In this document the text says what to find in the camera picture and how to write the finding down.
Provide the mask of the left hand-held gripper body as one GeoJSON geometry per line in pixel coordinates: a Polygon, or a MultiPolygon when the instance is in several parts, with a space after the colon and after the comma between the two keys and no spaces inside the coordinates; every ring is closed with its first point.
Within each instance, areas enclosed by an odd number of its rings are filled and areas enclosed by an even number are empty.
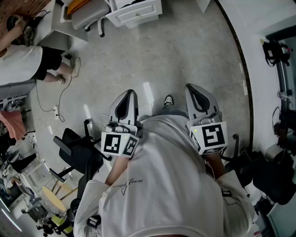
{"type": "Polygon", "coordinates": [[[101,152],[105,155],[131,158],[142,134],[143,125],[139,121],[132,125],[130,120],[127,123],[117,122],[110,116],[101,135],[101,152]]]}

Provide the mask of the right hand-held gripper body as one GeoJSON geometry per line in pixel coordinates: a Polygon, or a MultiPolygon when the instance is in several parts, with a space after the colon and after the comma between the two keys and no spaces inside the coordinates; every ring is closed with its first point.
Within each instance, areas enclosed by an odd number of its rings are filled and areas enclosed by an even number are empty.
{"type": "Polygon", "coordinates": [[[187,128],[200,155],[219,152],[228,145],[227,124],[222,121],[221,112],[190,120],[187,128]]]}

